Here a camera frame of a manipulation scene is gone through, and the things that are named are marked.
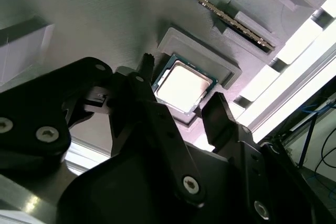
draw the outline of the black cable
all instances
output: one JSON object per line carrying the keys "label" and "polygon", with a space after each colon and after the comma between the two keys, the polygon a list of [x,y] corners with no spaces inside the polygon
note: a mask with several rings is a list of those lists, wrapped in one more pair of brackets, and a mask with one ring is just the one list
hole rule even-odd
{"label": "black cable", "polygon": [[325,156],[323,157],[323,151],[324,151],[324,147],[325,147],[325,144],[327,143],[328,139],[330,138],[330,136],[336,131],[336,128],[334,128],[330,134],[327,136],[326,140],[324,140],[324,143],[322,145],[322,149],[321,149],[321,161],[324,162],[327,166],[331,167],[331,168],[336,168],[336,166],[333,166],[333,165],[330,165],[328,164],[324,159],[325,159]]}
{"label": "black cable", "polygon": [[330,153],[332,153],[332,152],[335,151],[335,150],[336,150],[336,147],[333,148],[333,149],[331,149],[330,151],[328,151],[327,154],[325,154],[325,156],[322,157],[322,159],[321,159],[320,162],[317,164],[317,166],[316,166],[316,168],[315,168],[315,170],[314,170],[314,176],[315,176],[316,180],[317,180],[322,186],[324,186],[326,189],[328,189],[329,191],[332,191],[332,189],[330,189],[330,188],[329,188],[328,186],[326,186],[321,180],[319,180],[319,179],[317,178],[317,169],[318,169],[319,166],[321,165],[322,161],[323,161],[323,160],[324,160]]}

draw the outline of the memory module slot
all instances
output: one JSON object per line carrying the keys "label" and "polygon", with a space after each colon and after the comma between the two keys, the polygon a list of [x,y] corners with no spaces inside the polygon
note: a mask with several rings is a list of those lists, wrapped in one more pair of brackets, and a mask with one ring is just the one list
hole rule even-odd
{"label": "memory module slot", "polygon": [[216,6],[211,4],[208,0],[197,0],[199,4],[204,6],[205,8],[209,9],[213,13],[215,13],[224,23],[226,23],[229,27],[233,30],[239,32],[240,34],[244,35],[244,37],[249,38],[251,42],[254,42],[257,47],[261,48],[264,52],[274,51],[275,48],[265,39],[261,38],[260,36],[256,35],[254,32],[246,28],[244,25],[239,23],[238,21],[231,18],[226,13],[219,10]]}

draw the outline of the blue cable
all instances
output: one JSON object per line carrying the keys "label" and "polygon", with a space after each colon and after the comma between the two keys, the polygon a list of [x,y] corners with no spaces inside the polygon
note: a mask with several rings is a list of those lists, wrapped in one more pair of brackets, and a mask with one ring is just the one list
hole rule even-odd
{"label": "blue cable", "polygon": [[324,108],[322,108],[320,110],[316,110],[316,111],[306,110],[308,108],[315,107],[315,106],[317,106],[317,104],[303,107],[303,109],[301,111],[302,112],[306,112],[306,113],[323,113],[323,112],[327,111],[330,108],[336,109],[336,107],[334,106],[334,104],[329,104],[329,105],[325,106]]}
{"label": "blue cable", "polygon": [[[312,179],[312,178],[316,178],[318,175],[319,175],[319,174],[316,174],[316,175],[314,175],[314,176],[311,176],[311,177],[309,177],[309,178],[306,178],[306,181],[309,180],[309,179]],[[334,189],[330,190],[330,192],[329,192],[329,198],[330,198],[331,200],[333,200],[333,201],[336,201],[336,199],[335,199],[334,197],[332,197],[332,194],[336,194],[336,193],[335,193],[335,190],[336,190],[336,187],[335,187]]]}

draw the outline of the gray plastic holder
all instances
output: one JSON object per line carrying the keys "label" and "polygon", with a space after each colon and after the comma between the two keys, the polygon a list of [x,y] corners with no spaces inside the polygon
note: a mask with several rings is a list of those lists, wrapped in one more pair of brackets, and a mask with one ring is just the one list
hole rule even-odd
{"label": "gray plastic holder", "polygon": [[187,32],[170,27],[159,43],[158,50],[170,56],[180,55],[189,63],[211,73],[224,89],[230,88],[242,70],[232,59],[202,44]]}

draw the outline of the metal bolt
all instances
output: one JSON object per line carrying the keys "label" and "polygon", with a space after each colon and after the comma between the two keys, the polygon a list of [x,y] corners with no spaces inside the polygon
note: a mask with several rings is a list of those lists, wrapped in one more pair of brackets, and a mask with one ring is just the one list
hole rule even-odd
{"label": "metal bolt", "polygon": [[183,185],[185,187],[185,189],[187,189],[187,191],[190,194],[197,194],[199,192],[199,185],[197,183],[197,181],[190,176],[185,176],[183,179]]}
{"label": "metal bolt", "polygon": [[106,68],[103,65],[97,64],[96,68],[98,68],[101,71],[104,71]]}
{"label": "metal bolt", "polygon": [[264,219],[269,220],[269,213],[267,208],[259,201],[254,201],[254,208],[256,209],[257,213]]}
{"label": "metal bolt", "polygon": [[0,118],[0,133],[6,133],[13,128],[13,122],[8,118]]}
{"label": "metal bolt", "polygon": [[137,76],[136,79],[137,79],[138,81],[143,82],[143,79],[142,79],[140,76]]}
{"label": "metal bolt", "polygon": [[54,127],[43,126],[36,131],[36,137],[42,142],[51,143],[58,139],[59,133]]}

